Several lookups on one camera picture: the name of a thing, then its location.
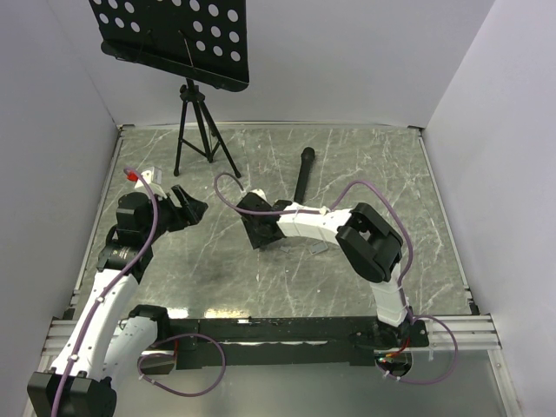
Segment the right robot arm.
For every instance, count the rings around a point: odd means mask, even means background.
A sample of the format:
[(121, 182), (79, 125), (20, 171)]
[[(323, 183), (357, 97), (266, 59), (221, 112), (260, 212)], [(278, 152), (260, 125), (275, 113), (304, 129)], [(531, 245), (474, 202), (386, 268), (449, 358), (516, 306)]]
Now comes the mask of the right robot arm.
[(293, 237), (338, 245), (355, 273), (370, 283), (381, 339), (398, 346), (409, 336), (399, 285), (402, 238), (373, 207), (360, 202), (329, 211), (287, 200), (271, 205), (257, 191), (248, 192), (237, 208), (254, 249)]

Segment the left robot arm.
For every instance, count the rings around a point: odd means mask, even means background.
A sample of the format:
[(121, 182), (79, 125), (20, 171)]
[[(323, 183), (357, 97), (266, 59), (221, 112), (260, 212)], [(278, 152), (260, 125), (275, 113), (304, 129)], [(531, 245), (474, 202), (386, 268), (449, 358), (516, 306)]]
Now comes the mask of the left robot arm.
[(153, 258), (153, 242), (198, 224), (209, 207), (179, 185), (171, 190), (158, 195), (139, 186), (119, 199), (116, 224), (98, 256), (89, 299), (71, 336), (50, 369), (30, 377), (27, 391), (36, 415), (113, 415), (116, 390), (141, 353), (170, 342), (166, 308), (136, 307), (123, 330), (116, 328)]

